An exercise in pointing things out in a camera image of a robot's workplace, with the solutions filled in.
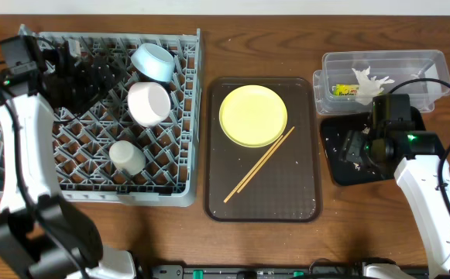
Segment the light blue bowl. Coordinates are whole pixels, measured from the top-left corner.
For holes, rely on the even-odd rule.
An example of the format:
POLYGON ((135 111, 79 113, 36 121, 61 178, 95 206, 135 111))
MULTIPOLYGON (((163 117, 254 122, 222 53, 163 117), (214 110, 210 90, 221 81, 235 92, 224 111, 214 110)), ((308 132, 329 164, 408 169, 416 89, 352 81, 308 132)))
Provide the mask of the light blue bowl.
POLYGON ((141 44, 132 54, 131 62, 138 71, 153 80, 168 83, 173 78, 173 55, 156 44, 141 44))

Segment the white small plate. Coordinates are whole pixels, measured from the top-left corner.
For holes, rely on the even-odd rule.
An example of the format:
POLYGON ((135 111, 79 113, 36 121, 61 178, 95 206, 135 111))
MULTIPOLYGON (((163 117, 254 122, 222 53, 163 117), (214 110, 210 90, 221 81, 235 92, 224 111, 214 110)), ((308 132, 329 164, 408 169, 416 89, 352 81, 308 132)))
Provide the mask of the white small plate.
POLYGON ((166 89, 155 82, 137 82, 127 95, 132 118, 141 126, 152 127, 165 120, 171 110, 166 89))

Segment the white cup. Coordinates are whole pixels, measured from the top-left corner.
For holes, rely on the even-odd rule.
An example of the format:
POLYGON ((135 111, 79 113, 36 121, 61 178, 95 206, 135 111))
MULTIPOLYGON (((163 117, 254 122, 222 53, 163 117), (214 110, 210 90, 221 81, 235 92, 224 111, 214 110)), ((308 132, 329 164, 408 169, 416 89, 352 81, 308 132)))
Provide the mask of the white cup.
POLYGON ((109 158, 120 171, 134 176, 146 166, 144 153, 129 141, 120 140, 113 143, 109 149, 109 158))

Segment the yellow round plate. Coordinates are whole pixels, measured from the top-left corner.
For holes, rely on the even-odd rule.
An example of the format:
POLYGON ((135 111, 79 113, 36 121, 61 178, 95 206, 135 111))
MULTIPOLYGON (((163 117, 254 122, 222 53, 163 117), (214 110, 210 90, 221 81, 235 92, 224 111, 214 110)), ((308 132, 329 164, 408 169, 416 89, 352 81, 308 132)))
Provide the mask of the yellow round plate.
POLYGON ((275 91, 262 85, 244 85, 225 96, 218 119, 232 142, 259 148, 270 145, 283 134, 288 113, 275 91))

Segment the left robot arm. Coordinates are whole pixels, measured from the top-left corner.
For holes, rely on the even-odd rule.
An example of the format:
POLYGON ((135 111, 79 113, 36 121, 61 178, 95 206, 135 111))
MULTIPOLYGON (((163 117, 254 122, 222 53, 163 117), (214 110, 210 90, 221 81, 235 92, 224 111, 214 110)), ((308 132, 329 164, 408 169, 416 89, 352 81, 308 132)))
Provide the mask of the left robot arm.
POLYGON ((105 246, 95 224, 62 194, 53 156, 54 112, 81 115, 122 79, 103 58, 35 36, 0 42, 5 182, 0 257, 21 278, 134 278, 132 254, 105 246))

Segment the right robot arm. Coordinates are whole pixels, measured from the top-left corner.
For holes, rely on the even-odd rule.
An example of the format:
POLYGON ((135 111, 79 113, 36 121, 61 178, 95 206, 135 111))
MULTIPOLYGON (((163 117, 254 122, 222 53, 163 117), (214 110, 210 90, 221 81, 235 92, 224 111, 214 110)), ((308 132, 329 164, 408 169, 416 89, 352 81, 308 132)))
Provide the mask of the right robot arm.
POLYGON ((376 138, 350 130, 341 159, 396 181, 417 224, 429 276, 450 278, 450 172, 438 136, 392 131, 376 138))

